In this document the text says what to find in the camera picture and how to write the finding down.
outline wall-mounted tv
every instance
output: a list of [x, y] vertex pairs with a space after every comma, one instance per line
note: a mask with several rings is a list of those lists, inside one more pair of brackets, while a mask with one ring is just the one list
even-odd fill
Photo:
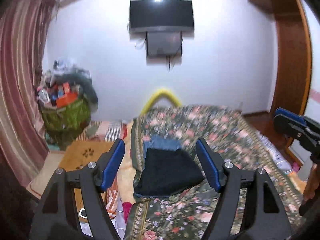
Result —
[[130, 0], [130, 31], [194, 31], [192, 0]]

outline black cloth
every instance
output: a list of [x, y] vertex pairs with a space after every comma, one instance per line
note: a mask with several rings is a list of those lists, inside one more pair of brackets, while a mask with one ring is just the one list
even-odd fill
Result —
[[186, 151], [149, 148], [135, 193], [138, 197], [169, 197], [203, 179], [198, 165]]

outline red box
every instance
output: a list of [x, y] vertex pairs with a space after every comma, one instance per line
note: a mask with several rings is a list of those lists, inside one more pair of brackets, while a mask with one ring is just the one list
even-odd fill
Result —
[[65, 94], [71, 93], [70, 85], [68, 82], [63, 83], [63, 90]]
[[76, 92], [64, 94], [56, 100], [57, 108], [64, 107], [68, 104], [71, 104], [78, 98], [78, 94]]

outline floral bedspread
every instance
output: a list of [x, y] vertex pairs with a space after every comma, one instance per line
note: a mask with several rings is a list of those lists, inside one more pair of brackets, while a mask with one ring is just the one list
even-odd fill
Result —
[[[134, 120], [131, 138], [132, 165], [137, 169], [134, 186], [142, 173], [143, 141], [151, 135], [178, 139], [199, 165], [193, 152], [198, 138], [225, 161], [240, 169], [263, 167], [271, 177], [293, 228], [300, 225], [301, 195], [283, 175], [241, 115], [226, 107], [184, 106], [157, 108]], [[205, 179], [201, 184], [169, 198], [138, 198], [132, 206], [125, 240], [199, 239], [213, 214], [219, 194]], [[241, 190], [231, 234], [239, 232], [244, 212], [245, 190]]]

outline wooden door frame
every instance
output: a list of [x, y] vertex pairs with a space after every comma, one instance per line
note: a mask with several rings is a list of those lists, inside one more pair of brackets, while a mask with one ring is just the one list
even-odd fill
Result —
[[[305, 91], [302, 99], [302, 104], [299, 111], [299, 115], [303, 115], [307, 106], [309, 91], [310, 91], [311, 73], [312, 73], [312, 50], [311, 50], [312, 48], [311, 48], [310, 32], [309, 32], [309, 26], [308, 26], [306, 14], [304, 12], [301, 1], [296, 0], [296, 2], [297, 2], [301, 19], [302, 19], [303, 29], [306, 36], [306, 47], [307, 47], [307, 79], [306, 79], [306, 86], [305, 86]], [[285, 152], [290, 157], [292, 157], [298, 165], [302, 166], [303, 163], [289, 148], [292, 145], [292, 143], [293, 143], [293, 138], [289, 138], [287, 145], [285, 147]]]

